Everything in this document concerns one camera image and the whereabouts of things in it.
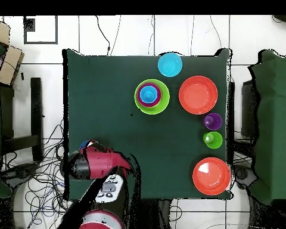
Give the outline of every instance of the green bowl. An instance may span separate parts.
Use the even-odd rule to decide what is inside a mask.
[[[161,99],[160,99],[159,103],[157,103],[155,106],[145,107],[138,101],[138,99],[136,97],[136,93],[138,92],[141,85],[143,85],[145,83],[149,83],[149,82],[152,82],[159,87],[159,89],[161,91]],[[169,89],[167,88],[167,86],[163,82],[161,82],[159,80],[156,80],[156,79],[145,80],[145,81],[141,82],[138,85],[138,87],[136,87],[135,103],[136,103],[137,108],[139,108],[142,112],[149,114],[149,115],[155,115],[155,114],[158,114],[160,112],[163,112],[163,110],[165,110],[165,108],[169,104]]]
[[[218,132],[207,132],[203,135],[204,143],[212,149],[219,148],[222,145],[222,135]]]

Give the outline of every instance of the cup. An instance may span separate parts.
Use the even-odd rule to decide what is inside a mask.
[[[222,126],[222,117],[217,113],[210,113],[203,119],[204,125],[209,130],[218,130]]]
[[[222,145],[222,135],[218,132],[207,132],[203,135],[204,143],[212,149],[219,148]]]

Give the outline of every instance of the green cup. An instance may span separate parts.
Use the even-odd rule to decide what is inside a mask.
[[[222,145],[222,135],[218,132],[207,132],[203,135],[203,141],[209,148],[216,149]]]

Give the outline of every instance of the bowl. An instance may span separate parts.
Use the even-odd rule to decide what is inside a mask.
[[[228,188],[231,172],[223,160],[208,157],[196,164],[192,180],[198,191],[205,195],[214,196]]]
[[[222,126],[222,117],[217,113],[210,113],[203,119],[204,125],[209,130],[217,130]]]
[[[158,69],[163,76],[168,78],[178,75],[182,69],[181,57],[174,52],[163,54],[159,58]]]
[[[153,102],[153,103],[145,103],[141,100],[140,98],[140,92],[141,92],[141,89],[143,89],[144,87],[146,86],[153,86],[156,90],[157,90],[157,99]],[[140,86],[137,94],[136,94],[136,99],[139,101],[140,104],[142,104],[143,106],[146,106],[146,107],[152,107],[152,106],[155,106],[156,104],[159,103],[160,99],[161,99],[161,91],[159,89],[159,87],[154,84],[154,83],[145,83],[143,85]]]
[[[203,135],[204,143],[212,149],[219,148],[222,145],[222,135],[218,132],[207,132]]]
[[[160,89],[161,99],[155,106],[152,106],[152,107],[143,106],[137,99],[138,90],[140,89],[141,85],[144,85],[145,83],[154,83]],[[161,113],[163,110],[165,110],[165,108],[169,104],[169,98],[170,98],[169,89],[167,88],[167,86],[163,82],[161,82],[157,79],[145,80],[145,81],[141,82],[138,85],[138,87],[136,87],[136,90],[135,90],[135,104],[136,104],[137,108],[139,108],[140,111],[142,111],[148,115],[156,115],[158,113]]]
[[[216,85],[205,76],[192,76],[179,90],[181,106],[189,113],[200,115],[209,112],[217,102]]]

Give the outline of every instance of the red bowl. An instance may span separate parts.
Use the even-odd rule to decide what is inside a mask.
[[[197,163],[192,178],[198,191],[214,196],[224,192],[229,186],[231,172],[224,161],[210,157]]]
[[[192,76],[179,90],[181,106],[189,113],[200,115],[209,112],[217,102],[216,85],[205,76]]]

